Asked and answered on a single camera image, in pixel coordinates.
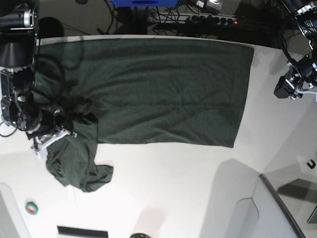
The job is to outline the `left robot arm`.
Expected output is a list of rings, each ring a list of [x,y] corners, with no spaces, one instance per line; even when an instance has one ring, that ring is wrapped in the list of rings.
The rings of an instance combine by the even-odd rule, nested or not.
[[[288,11],[278,32],[278,41],[287,58],[288,72],[279,78],[274,95],[279,99],[295,100],[305,94],[317,94],[317,2],[315,0],[283,0]],[[308,40],[311,52],[300,60],[289,54],[284,32],[289,23],[296,23]]]

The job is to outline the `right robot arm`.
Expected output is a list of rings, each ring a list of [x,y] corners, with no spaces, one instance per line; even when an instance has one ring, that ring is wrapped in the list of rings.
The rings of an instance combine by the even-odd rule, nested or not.
[[[65,89],[65,71],[57,59],[40,53],[39,5],[38,0],[0,2],[2,124],[25,132],[37,153],[66,136],[77,136],[73,123],[56,105]],[[58,94],[46,103],[34,100],[39,60],[52,61],[60,72]]]

